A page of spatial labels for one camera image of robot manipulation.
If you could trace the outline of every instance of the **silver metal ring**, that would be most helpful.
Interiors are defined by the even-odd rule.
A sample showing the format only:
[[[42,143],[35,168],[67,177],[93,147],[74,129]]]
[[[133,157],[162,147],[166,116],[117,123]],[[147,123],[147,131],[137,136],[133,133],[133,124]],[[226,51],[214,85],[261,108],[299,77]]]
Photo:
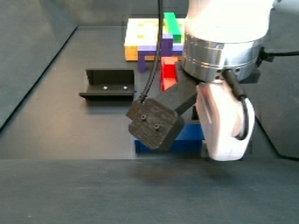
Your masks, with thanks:
[[[263,39],[245,43],[217,43],[185,33],[182,67],[201,81],[222,78],[222,71],[233,69],[239,80],[245,80],[257,64]]]

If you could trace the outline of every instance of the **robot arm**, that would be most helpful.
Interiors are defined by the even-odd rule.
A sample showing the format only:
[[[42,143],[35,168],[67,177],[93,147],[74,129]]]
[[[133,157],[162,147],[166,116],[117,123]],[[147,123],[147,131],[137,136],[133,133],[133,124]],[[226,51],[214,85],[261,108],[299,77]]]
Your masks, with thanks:
[[[255,112],[238,89],[257,67],[274,0],[190,0],[179,83],[135,102],[130,132],[149,148],[170,148],[183,128],[181,114],[195,103],[210,157],[243,157]]]

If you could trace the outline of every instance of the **black object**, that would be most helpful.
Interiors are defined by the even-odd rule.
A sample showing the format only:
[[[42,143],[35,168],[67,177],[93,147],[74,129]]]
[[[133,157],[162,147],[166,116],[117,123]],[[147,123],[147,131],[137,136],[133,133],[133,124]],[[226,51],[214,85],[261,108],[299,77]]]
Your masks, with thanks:
[[[226,79],[226,82],[229,83],[229,86],[231,88],[231,92],[233,92],[234,96],[242,102],[243,114],[245,114],[245,124],[243,124],[245,129],[243,129],[243,133],[241,133],[237,136],[237,139],[245,140],[249,136],[249,106],[246,103],[247,95],[246,95],[243,88],[239,85],[239,80],[238,80],[238,77],[234,74],[233,70],[231,69],[225,70],[222,73],[222,76]]]
[[[247,98],[246,92],[239,85],[239,80],[238,80],[238,77],[234,74],[233,70],[231,69],[225,70],[222,73],[222,76],[223,76],[226,82],[229,83],[231,92],[235,95],[237,99],[241,101],[242,97]]]
[[[166,151],[173,146],[185,121],[182,114],[197,101],[198,81],[183,71],[182,62],[177,62],[178,83],[145,104],[135,101],[127,117],[131,134],[147,148]]]
[[[299,52],[266,52],[266,48],[261,48],[258,55],[257,66],[261,67],[263,60],[267,62],[274,62],[277,57],[299,56]]]
[[[135,96],[135,71],[133,69],[90,69],[87,93],[79,93],[91,100],[130,99]]]

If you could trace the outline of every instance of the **colorful block stack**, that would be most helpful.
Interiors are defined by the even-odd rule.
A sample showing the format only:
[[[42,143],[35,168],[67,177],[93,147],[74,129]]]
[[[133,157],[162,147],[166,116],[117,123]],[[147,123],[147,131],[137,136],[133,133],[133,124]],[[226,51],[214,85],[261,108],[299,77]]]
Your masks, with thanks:
[[[183,54],[185,18],[165,14],[163,56]],[[139,70],[146,70],[146,61],[155,59],[158,18],[130,18],[126,30],[126,60],[142,60]]]

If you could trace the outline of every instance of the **blue block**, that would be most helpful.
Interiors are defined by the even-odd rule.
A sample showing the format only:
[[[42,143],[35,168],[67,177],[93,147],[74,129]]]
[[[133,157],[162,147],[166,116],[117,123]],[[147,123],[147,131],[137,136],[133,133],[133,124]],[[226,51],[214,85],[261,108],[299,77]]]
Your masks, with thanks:
[[[186,124],[169,152],[201,152],[203,140],[202,126]],[[135,153],[157,152],[149,149],[135,138]]]

